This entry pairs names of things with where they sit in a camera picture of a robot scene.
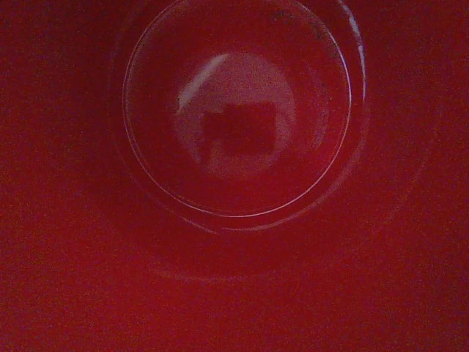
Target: white highlight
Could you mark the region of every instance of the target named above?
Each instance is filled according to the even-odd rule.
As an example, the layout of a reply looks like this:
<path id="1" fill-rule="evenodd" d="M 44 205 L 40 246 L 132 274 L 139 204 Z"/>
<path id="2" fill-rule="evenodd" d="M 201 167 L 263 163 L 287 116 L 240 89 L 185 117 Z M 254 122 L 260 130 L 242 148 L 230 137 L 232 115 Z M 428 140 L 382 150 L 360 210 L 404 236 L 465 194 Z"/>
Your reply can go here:
<path id="1" fill-rule="evenodd" d="M 353 34 L 355 39 L 358 42 L 358 53 L 360 54 L 360 61 L 361 61 L 361 73 L 363 75 L 363 101 L 365 101 L 365 94 L 366 94 L 366 70 L 365 70 L 365 52 L 363 49 L 363 40 L 361 39 L 360 29 L 358 28 L 357 21 L 355 17 L 353 17 L 352 11 L 350 11 L 349 7 L 342 1 L 337 0 L 337 2 L 342 6 L 347 16 L 349 16 L 349 23 L 352 27 Z"/>
<path id="2" fill-rule="evenodd" d="M 207 81 L 207 79 L 215 72 L 215 70 L 226 60 L 228 54 L 223 54 L 214 57 L 208 64 L 202 68 L 198 75 L 194 77 L 191 83 L 189 83 L 179 95 L 179 109 L 177 113 L 180 113 L 184 107 L 192 100 L 193 96 Z"/>

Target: glossy surface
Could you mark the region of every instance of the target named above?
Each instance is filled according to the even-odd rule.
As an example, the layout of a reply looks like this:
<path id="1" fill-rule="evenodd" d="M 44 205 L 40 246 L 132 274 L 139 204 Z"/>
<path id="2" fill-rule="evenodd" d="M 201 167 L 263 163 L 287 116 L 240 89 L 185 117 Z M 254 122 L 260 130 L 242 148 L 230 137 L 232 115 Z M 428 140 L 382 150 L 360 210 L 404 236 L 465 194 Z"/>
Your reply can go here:
<path id="1" fill-rule="evenodd" d="M 149 191 L 164 204 L 154 188 L 228 217 L 300 199 L 347 132 L 343 60 L 324 24 L 294 2 L 181 1 L 157 14 L 133 49 L 122 92 Z"/>

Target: red plastic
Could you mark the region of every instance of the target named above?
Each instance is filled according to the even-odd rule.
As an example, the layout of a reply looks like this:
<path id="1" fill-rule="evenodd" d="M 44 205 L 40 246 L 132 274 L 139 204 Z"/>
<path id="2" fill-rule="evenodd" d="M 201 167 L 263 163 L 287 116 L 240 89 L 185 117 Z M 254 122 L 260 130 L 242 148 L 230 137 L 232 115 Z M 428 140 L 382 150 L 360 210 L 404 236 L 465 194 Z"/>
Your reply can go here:
<path id="1" fill-rule="evenodd" d="M 170 5 L 0 3 L 2 350 L 467 349 L 466 3 Z"/>

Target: red cup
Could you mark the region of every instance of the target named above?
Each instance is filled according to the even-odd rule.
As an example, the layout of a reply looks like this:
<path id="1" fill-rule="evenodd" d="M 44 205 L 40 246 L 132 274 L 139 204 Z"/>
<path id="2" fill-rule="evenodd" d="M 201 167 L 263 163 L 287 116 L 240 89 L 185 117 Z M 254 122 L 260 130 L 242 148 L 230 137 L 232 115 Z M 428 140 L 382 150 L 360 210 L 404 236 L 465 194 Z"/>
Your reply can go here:
<path id="1" fill-rule="evenodd" d="M 467 348 L 446 5 L 0 4 L 6 350 Z"/>

